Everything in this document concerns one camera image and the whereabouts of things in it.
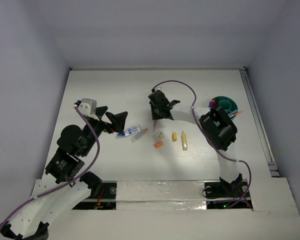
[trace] green bowl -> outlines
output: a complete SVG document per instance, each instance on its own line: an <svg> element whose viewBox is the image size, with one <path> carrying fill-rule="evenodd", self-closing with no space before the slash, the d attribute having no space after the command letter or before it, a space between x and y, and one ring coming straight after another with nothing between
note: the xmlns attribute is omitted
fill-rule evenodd
<svg viewBox="0 0 300 240"><path fill-rule="evenodd" d="M215 100L223 109L225 110L226 114L230 114L233 111L238 111L238 106L231 98L227 96L216 96L212 100Z"/></svg>

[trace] yellow marker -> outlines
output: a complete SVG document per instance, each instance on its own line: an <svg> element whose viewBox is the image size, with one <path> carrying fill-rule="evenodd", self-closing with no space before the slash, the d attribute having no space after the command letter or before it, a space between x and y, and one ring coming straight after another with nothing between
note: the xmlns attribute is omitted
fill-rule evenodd
<svg viewBox="0 0 300 240"><path fill-rule="evenodd" d="M176 142L177 141L177 134L176 132L172 133L172 142Z"/></svg>
<svg viewBox="0 0 300 240"><path fill-rule="evenodd" d="M187 136L184 131L182 131L181 134L181 142L182 142L182 150L187 151L188 150Z"/></svg>

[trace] robotic arm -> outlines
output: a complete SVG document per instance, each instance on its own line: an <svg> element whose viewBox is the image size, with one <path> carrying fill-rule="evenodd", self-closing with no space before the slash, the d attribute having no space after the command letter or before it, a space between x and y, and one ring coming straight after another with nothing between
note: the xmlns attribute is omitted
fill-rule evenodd
<svg viewBox="0 0 300 240"><path fill-rule="evenodd" d="M108 107L97 107L97 102L84 98L74 104L80 113L86 117L97 137L102 132L112 134L122 133L128 113L112 114L107 112ZM111 123L102 121L106 115ZM55 183L70 182L85 164L79 157L88 155L96 142L94 133L86 124L83 129L77 125L65 127L57 141L58 149L45 168L45 174L55 177ZM101 190L102 180L94 173L88 171L78 182L67 185L61 189L40 196L46 192L47 186L42 180L32 199L10 221L0 225L0 233L14 240L47 240L49 227L64 212L70 211L79 202L89 196L97 197Z"/></svg>
<svg viewBox="0 0 300 240"><path fill-rule="evenodd" d="M196 124L192 113L194 110L195 117L207 136L209 144L224 156L236 159L234 142L238 130L221 106L216 104L213 108L193 109L191 105L182 104L178 100L170 102L159 89L153 89L148 98L153 120L170 119ZM217 159L220 166L220 182L206 183L207 197L209 195L210 198L232 198L237 189L247 184L242 179L237 162L225 159L218 152Z"/></svg>

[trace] orange eraser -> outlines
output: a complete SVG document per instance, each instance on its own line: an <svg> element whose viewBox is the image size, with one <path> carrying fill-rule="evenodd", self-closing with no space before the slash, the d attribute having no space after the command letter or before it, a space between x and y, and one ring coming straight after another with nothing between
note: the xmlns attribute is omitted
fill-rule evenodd
<svg viewBox="0 0 300 240"><path fill-rule="evenodd" d="M158 149L160 147L162 147L164 145L164 143L162 141L158 141L154 146Z"/></svg>

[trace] wall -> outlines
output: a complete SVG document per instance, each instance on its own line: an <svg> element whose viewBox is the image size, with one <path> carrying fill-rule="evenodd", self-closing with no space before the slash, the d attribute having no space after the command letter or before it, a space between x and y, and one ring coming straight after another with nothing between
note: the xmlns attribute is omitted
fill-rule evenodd
<svg viewBox="0 0 300 240"><path fill-rule="evenodd" d="M300 213L300 0L288 0L248 67L278 169Z"/></svg>
<svg viewBox="0 0 300 240"><path fill-rule="evenodd" d="M38 5L23 3L0 0L0 223L42 175L69 73Z"/></svg>
<svg viewBox="0 0 300 240"><path fill-rule="evenodd" d="M37 0L69 66L246 66L285 0Z"/></svg>

